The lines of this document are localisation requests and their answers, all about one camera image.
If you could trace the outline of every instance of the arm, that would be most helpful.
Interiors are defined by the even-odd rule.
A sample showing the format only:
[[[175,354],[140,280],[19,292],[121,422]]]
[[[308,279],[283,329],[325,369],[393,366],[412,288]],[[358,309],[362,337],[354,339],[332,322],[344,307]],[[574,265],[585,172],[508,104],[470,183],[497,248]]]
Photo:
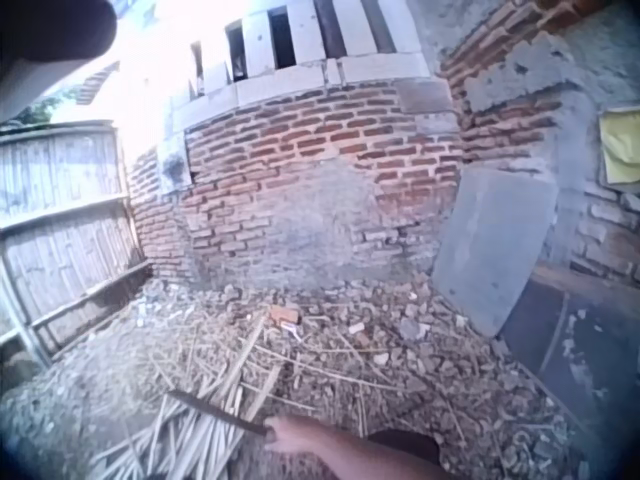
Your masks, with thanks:
[[[275,417],[265,424],[275,441],[267,450],[311,453],[318,456],[340,480],[451,480],[443,469],[348,433],[326,427],[311,418]]]

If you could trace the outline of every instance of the concrete wall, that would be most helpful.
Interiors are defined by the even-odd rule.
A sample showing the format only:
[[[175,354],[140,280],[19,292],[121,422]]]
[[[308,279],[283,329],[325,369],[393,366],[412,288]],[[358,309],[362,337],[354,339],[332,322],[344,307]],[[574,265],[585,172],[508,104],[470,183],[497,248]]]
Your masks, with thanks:
[[[461,152],[441,119],[405,113],[408,90],[406,81],[311,90],[189,128],[193,187],[179,194],[160,193],[155,150],[144,155],[128,175],[155,273],[313,286],[429,268]]]
[[[637,197],[603,182],[598,117],[638,103],[640,37],[626,4],[603,3],[505,2],[443,68],[461,114],[464,160],[560,187],[542,257],[634,283]]]

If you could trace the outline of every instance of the wooden post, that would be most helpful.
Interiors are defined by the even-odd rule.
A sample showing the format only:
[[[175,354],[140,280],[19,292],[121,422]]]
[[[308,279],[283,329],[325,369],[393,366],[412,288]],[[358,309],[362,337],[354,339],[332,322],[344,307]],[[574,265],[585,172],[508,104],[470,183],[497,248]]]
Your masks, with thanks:
[[[27,325],[28,317],[18,292],[16,291],[11,272],[4,258],[4,246],[0,249],[0,303],[6,309],[9,320],[18,331],[22,343],[33,359],[43,368],[51,366],[51,357],[42,344],[40,337]]]

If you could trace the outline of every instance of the debris pile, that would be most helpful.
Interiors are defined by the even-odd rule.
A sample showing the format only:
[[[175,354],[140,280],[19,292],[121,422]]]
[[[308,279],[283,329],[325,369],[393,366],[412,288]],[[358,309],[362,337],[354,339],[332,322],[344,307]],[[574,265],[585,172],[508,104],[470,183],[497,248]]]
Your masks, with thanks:
[[[263,314],[271,319],[239,387],[255,394],[283,367],[256,421],[297,413],[361,436],[418,431],[441,445],[445,468],[474,479],[577,477],[580,458],[559,408],[420,273],[407,283],[315,290],[195,291],[151,280],[103,330],[3,397],[3,435],[35,473],[86,478],[93,456],[126,440],[120,419],[142,431],[157,422],[169,389],[206,388]],[[313,459],[268,454],[249,437],[229,474],[326,478]]]

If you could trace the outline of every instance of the yellow paper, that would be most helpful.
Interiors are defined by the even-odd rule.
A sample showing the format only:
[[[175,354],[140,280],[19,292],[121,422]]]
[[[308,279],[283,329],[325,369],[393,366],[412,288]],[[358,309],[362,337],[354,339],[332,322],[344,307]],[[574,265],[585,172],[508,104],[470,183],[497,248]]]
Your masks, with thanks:
[[[640,111],[607,112],[600,137],[609,183],[640,181]]]

